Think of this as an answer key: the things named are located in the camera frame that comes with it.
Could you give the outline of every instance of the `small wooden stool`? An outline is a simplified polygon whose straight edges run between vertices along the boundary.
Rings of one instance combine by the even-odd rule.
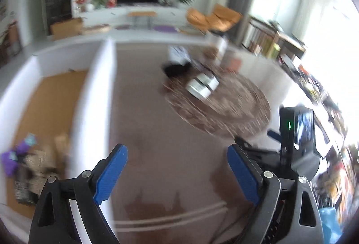
[[[134,18],[134,27],[137,28],[138,17],[147,16],[148,17],[148,29],[152,28],[152,19],[157,16],[155,11],[132,11],[128,14],[129,17]]]

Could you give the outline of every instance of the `cable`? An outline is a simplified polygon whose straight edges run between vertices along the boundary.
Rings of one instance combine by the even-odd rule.
[[[236,219],[233,223],[229,224],[226,228],[224,228],[220,233],[218,233],[217,235],[213,235],[211,240],[209,241],[208,244],[213,244],[220,236],[222,236],[225,232],[227,232],[229,229],[231,229],[235,224],[237,224],[241,219],[243,219],[244,216],[247,215],[247,213],[252,209],[252,206],[250,206],[249,208],[247,208],[247,210],[238,218]]]

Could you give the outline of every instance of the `brown round rug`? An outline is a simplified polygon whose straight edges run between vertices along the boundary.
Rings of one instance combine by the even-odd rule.
[[[252,137],[263,131],[270,120],[270,106],[262,91],[240,74],[216,73],[219,85],[204,101],[184,87],[199,72],[193,71],[166,85],[167,101],[195,128],[221,137]]]

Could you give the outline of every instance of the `blue gripper pad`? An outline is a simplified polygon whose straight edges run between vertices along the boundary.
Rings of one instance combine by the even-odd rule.
[[[126,165],[127,158],[127,147],[122,145],[98,178],[96,183],[96,193],[93,197],[98,205],[110,197],[112,189],[114,188],[123,167]]]
[[[228,147],[227,160],[245,198],[256,206],[260,199],[258,195],[258,183],[233,146]]]

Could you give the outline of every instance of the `white stripe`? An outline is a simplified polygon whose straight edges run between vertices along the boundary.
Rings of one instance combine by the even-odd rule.
[[[214,212],[202,215],[202,216],[198,216],[189,220],[185,220],[185,221],[180,221],[180,222],[176,222],[176,223],[170,223],[170,224],[163,224],[163,225],[157,225],[157,226],[151,226],[151,227],[137,227],[137,228],[116,228],[114,229],[115,232],[121,232],[121,233],[125,233],[125,232],[145,232],[145,231],[155,231],[155,230],[161,230],[161,229],[168,229],[168,228],[172,228],[172,227],[176,227],[176,226],[183,226],[183,225],[187,225],[189,223],[192,222],[196,222],[196,221],[200,221],[200,220],[204,220],[205,218],[209,218],[209,217],[213,217],[217,214],[223,213],[228,211],[228,208],[223,207],[220,208]]]
[[[146,219],[146,220],[133,220],[133,221],[114,221],[115,225],[143,225],[143,224],[155,224],[155,223],[161,223],[161,222],[168,222],[168,221],[174,221],[182,218],[189,218],[196,214],[202,214],[206,211],[223,207],[227,203],[225,201],[221,201],[218,203],[215,203],[214,205],[207,206],[205,208],[197,209],[195,211],[182,213],[179,215],[174,216],[166,216],[166,217],[160,217],[160,218],[152,218],[152,219]]]

